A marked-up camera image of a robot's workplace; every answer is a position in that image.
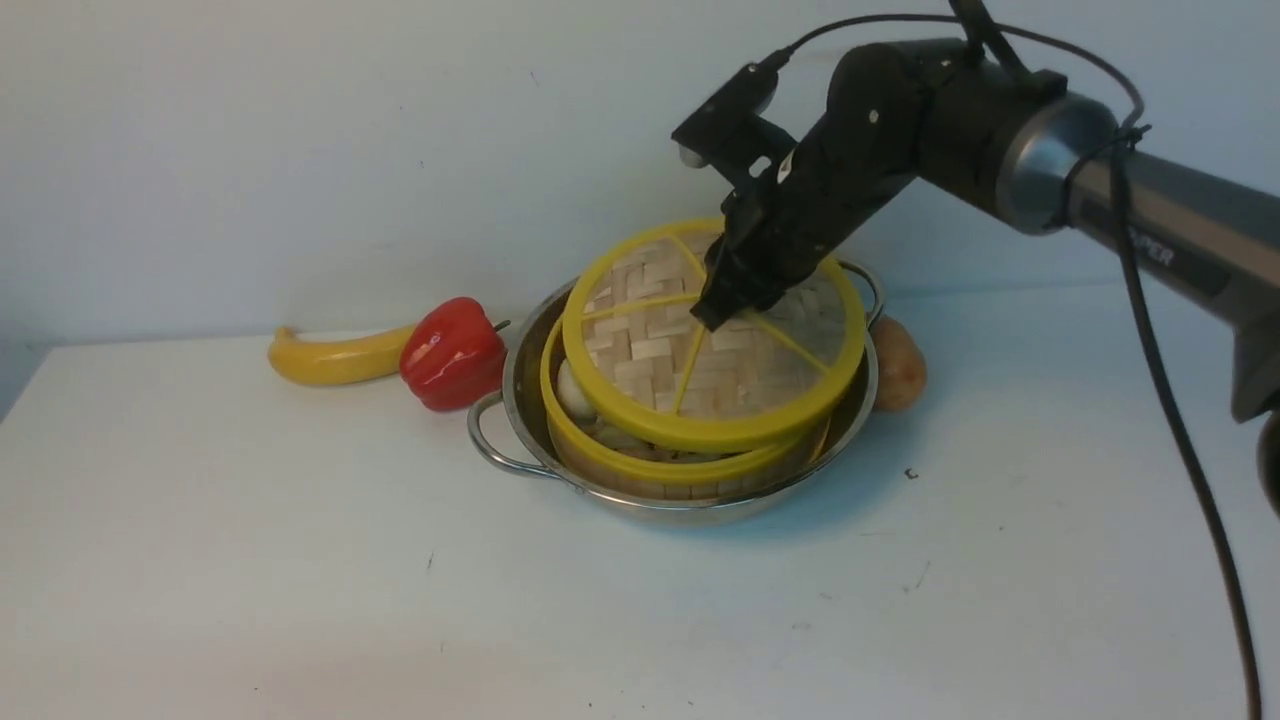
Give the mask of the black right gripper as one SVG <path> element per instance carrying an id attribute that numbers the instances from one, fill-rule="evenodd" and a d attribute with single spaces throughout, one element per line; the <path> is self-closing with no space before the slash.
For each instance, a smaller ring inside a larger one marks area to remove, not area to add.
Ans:
<path id="1" fill-rule="evenodd" d="M 831 100 L 762 190 L 730 213 L 690 315 L 714 332 L 772 307 L 915 179 L 915 96 Z"/>

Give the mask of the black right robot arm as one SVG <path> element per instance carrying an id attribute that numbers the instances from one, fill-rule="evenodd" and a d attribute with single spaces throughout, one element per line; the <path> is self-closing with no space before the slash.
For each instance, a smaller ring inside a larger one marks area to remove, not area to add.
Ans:
<path id="1" fill-rule="evenodd" d="M 922 179 L 1024 234 L 1073 228 L 1229 325 L 1231 415 L 1266 416 L 1258 470 L 1277 501 L 1277 199 L 1134 151 L 1101 102 L 974 41 L 868 44 L 838 61 L 800 140 L 762 118 L 783 47 L 740 69 L 673 132 L 733 187 L 692 315 L 767 310 Z"/>

